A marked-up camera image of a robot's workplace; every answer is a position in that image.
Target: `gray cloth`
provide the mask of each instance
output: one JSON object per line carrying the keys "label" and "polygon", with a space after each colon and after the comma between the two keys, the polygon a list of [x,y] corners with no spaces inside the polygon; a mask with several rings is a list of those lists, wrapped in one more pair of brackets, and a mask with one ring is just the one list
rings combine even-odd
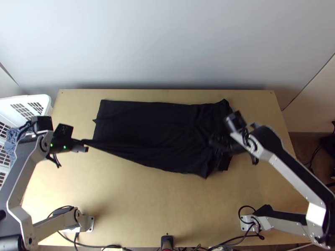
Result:
{"label": "gray cloth", "polygon": [[9,155],[11,168],[13,167],[13,164],[16,160],[15,155],[16,145],[19,139],[24,138],[26,133],[28,132],[32,132],[31,121],[28,121],[19,128],[11,128],[7,130],[7,138],[6,138],[7,141],[5,142],[4,150],[6,154]]}

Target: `black cloth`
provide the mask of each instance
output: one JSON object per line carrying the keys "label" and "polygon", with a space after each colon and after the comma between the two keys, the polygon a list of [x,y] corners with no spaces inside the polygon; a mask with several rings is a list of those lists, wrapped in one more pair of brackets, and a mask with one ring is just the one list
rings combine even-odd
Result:
{"label": "black cloth", "polygon": [[93,140],[83,143],[145,166],[207,178],[231,157],[209,144],[229,137],[229,103],[181,105],[101,100]]}

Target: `black t-shirt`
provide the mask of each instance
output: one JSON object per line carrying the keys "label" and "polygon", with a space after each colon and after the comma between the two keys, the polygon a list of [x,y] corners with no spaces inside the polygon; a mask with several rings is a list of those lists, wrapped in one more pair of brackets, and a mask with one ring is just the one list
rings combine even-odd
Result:
{"label": "black t-shirt", "polygon": [[101,100],[91,147],[136,163],[207,178],[227,170],[231,157],[209,144],[229,137],[223,119],[229,103],[182,105]]}

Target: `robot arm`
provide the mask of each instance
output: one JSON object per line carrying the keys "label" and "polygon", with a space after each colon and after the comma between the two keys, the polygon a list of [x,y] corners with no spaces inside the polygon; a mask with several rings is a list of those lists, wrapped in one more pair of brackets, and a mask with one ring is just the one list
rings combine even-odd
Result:
{"label": "robot arm", "polygon": [[230,136],[253,157],[269,162],[309,202],[306,214],[274,211],[264,205],[251,215],[242,215],[241,229],[251,231],[272,228],[306,236],[322,248],[330,249],[335,244],[334,194],[307,168],[295,160],[282,146],[281,139],[267,126],[247,125],[239,112],[225,119]]}
{"label": "robot arm", "polygon": [[53,132],[51,117],[37,117],[33,131],[16,147],[17,159],[0,190],[0,250],[36,250],[39,241],[59,231],[91,232],[94,217],[82,215],[76,207],[55,210],[51,217],[32,224],[21,207],[24,192],[38,162],[62,151],[87,151],[71,139],[72,127],[60,125]]}

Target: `floor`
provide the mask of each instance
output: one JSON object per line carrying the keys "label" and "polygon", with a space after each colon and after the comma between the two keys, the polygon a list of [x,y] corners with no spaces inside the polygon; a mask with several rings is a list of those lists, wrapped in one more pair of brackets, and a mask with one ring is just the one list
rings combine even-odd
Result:
{"label": "floor", "polygon": [[[291,133],[291,141],[293,144],[294,151],[297,159],[301,163],[306,163],[311,159],[311,156],[319,144],[319,139],[325,136],[322,133]],[[332,173],[332,167],[335,167],[335,160],[331,158],[323,149],[321,149],[313,160],[312,168],[315,175],[324,183],[329,184],[335,182],[330,178]],[[237,246],[234,250],[240,251],[285,251],[291,248],[298,247],[298,244],[291,245],[271,245],[271,246]],[[157,251],[157,248],[131,248],[133,251]],[[39,251],[73,251],[73,247],[61,247],[61,246],[39,246]],[[96,249],[92,248],[81,248],[78,247],[79,251],[93,251]],[[304,251],[317,251],[323,250],[316,246],[309,246],[303,249]]]}

